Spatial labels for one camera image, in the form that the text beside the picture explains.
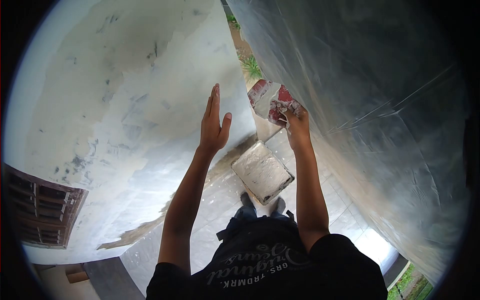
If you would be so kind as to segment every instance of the hand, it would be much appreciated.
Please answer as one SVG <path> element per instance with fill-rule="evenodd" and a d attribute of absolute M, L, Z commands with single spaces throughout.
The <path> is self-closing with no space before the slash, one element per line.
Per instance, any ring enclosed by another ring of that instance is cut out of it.
<path fill-rule="evenodd" d="M 232 124 L 232 114 L 226 113 L 223 117 L 222 127 L 219 119 L 220 111 L 220 85 L 215 84 L 212 94 L 208 98 L 207 108 L 202 120 L 199 150 L 214 156 L 220 149 L 225 147 Z"/>
<path fill-rule="evenodd" d="M 306 147 L 312 147 L 307 110 L 303 106 L 300 106 L 295 110 L 295 113 L 287 109 L 284 115 L 290 123 L 290 127 L 287 129 L 287 136 L 292 150 L 295 152 L 303 150 Z"/>

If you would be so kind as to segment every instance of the paint tray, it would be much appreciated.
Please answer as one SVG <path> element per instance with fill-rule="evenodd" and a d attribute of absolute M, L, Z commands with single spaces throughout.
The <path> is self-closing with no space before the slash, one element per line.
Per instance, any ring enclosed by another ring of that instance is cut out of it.
<path fill-rule="evenodd" d="M 262 205 L 267 205 L 295 179 L 262 141 L 245 151 L 231 167 Z"/>

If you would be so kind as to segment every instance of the black t-shirt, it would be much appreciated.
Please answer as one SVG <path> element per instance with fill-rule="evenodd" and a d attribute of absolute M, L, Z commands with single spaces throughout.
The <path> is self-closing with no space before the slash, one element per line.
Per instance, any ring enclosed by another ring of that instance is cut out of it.
<path fill-rule="evenodd" d="M 159 263 L 147 299 L 386 299 L 380 267 L 347 237 L 329 234 L 307 254 L 298 229 L 259 218 L 222 242 L 205 269 L 190 275 Z"/>

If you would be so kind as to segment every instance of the person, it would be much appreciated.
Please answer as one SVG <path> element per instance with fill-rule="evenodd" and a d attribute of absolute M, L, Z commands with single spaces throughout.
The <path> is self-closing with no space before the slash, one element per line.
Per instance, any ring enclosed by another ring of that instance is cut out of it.
<path fill-rule="evenodd" d="M 315 297 L 386 299 L 378 264 L 345 236 L 328 230 L 328 213 L 310 140 L 308 112 L 289 110 L 288 140 L 297 163 L 297 223 L 282 215 L 279 199 L 270 217 L 258 217 L 248 194 L 243 207 L 218 236 L 223 242 L 212 261 L 191 275 L 190 235 L 205 177 L 225 146 L 232 114 L 219 122 L 216 84 L 202 120 L 200 144 L 165 217 L 160 254 L 147 299 L 248 299 Z"/>

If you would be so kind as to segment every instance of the right hand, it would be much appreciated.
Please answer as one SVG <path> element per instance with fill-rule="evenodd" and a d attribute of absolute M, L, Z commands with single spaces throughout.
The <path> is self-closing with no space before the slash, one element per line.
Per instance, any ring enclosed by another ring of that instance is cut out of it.
<path fill-rule="evenodd" d="M 312 147 L 307 110 L 303 106 L 300 106 L 296 109 L 295 113 L 287 109 L 284 115 L 290 123 L 290 127 L 287 130 L 287 136 L 292 150 L 295 152 Z"/>

